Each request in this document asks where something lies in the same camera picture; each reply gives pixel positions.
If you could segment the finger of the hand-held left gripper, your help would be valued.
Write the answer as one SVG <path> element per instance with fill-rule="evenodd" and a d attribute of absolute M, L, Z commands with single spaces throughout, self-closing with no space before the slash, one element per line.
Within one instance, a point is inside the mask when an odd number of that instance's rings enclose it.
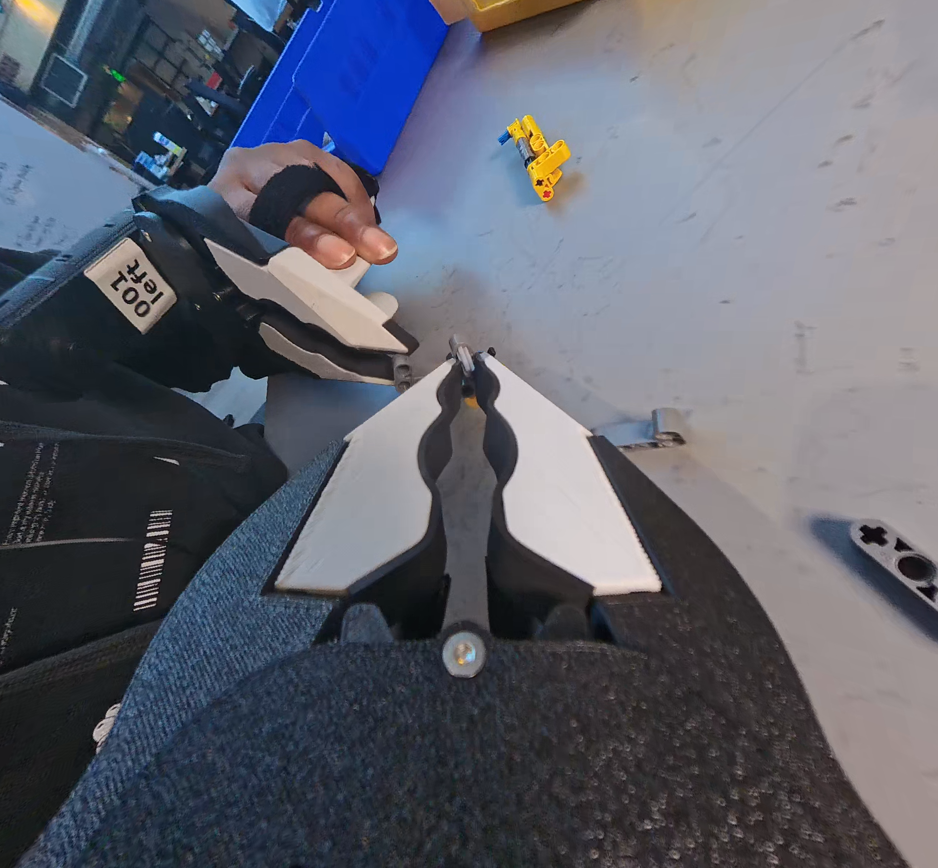
<path fill-rule="evenodd" d="M 392 355 L 347 346 L 319 327 L 295 322 L 260 322 L 266 348 L 321 380 L 393 386 Z"/>
<path fill-rule="evenodd" d="M 361 258 L 346 269 L 328 269 L 299 248 L 288 246 L 265 264 L 257 264 L 213 240 L 205 243 L 218 268 L 244 296 L 275 305 L 347 347 L 411 355 L 419 346 L 397 324 L 400 305 L 392 294 L 365 295 L 358 290 L 368 271 Z"/>

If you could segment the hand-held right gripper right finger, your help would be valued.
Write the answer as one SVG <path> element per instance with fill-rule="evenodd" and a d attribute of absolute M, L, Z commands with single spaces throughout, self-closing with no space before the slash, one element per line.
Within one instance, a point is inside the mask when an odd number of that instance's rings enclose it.
<path fill-rule="evenodd" d="M 660 593 L 662 580 L 600 461 L 592 434 L 490 354 L 475 359 L 496 475 L 492 578 L 544 596 Z"/>

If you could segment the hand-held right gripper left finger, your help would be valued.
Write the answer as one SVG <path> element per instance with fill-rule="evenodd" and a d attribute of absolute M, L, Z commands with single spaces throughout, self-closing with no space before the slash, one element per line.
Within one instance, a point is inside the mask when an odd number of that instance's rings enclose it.
<path fill-rule="evenodd" d="M 352 596 L 420 543 L 432 494 L 418 451 L 440 418 L 446 360 L 343 440 L 341 455 L 275 581 L 279 592 Z"/>

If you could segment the grey angled beam assembly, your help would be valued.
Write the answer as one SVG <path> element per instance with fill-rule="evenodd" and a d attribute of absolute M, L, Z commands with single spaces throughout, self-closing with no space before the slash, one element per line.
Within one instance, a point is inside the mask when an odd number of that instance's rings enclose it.
<path fill-rule="evenodd" d="M 477 397 L 480 394 L 483 400 L 486 401 L 494 397 L 499 389 L 497 373 L 490 368 L 489 363 L 491 359 L 497 358 L 497 353 L 493 347 L 482 351 L 472 349 L 472 351 L 475 358 L 474 373 L 469 377 L 464 376 L 463 369 L 459 364 L 462 369 L 463 397 L 467 395 L 475 395 Z"/>

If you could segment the yellow beam assembly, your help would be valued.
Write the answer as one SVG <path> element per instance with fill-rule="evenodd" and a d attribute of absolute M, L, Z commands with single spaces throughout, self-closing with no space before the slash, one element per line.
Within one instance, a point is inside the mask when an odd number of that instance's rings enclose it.
<path fill-rule="evenodd" d="M 551 201 L 556 184 L 562 177 L 562 166 L 570 158 L 566 142 L 559 140 L 550 144 L 531 115 L 524 115 L 509 124 L 498 142 L 502 147 L 510 144 L 516 148 L 538 200 L 542 203 Z"/>

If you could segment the person's left forearm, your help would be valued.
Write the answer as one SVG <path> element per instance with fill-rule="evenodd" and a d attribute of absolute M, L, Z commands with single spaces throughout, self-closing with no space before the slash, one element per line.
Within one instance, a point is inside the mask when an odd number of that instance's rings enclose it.
<path fill-rule="evenodd" d="M 1 378 L 14 388 L 77 396 L 107 381 L 137 376 L 168 389 L 206 392 L 235 369 L 258 380 L 293 368 L 264 347 L 218 340 L 198 326 L 148 334 L 88 336 L 61 325 L 1 327 Z"/>

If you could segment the blue plastic bin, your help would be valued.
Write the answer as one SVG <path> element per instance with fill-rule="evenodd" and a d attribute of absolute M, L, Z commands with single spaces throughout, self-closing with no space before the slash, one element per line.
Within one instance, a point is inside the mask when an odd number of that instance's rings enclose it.
<path fill-rule="evenodd" d="M 429 0 L 321 0 L 232 141 L 303 139 L 380 174 L 448 33 Z"/>

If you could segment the person's torso black hoodie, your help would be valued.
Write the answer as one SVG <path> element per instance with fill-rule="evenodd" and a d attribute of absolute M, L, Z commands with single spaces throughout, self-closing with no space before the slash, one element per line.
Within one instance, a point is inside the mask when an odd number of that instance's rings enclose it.
<path fill-rule="evenodd" d="M 287 479 L 258 425 L 124 376 L 2 381 L 2 866 L 73 866 L 167 732 L 166 616 Z"/>

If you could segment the dark grey cross-hole beam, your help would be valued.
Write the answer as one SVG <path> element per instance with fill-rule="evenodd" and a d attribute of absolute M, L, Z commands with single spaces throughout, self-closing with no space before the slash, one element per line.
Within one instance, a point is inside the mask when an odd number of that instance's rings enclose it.
<path fill-rule="evenodd" d="M 850 524 L 853 545 L 891 578 L 937 612 L 937 560 L 912 545 L 887 522 L 857 520 Z"/>

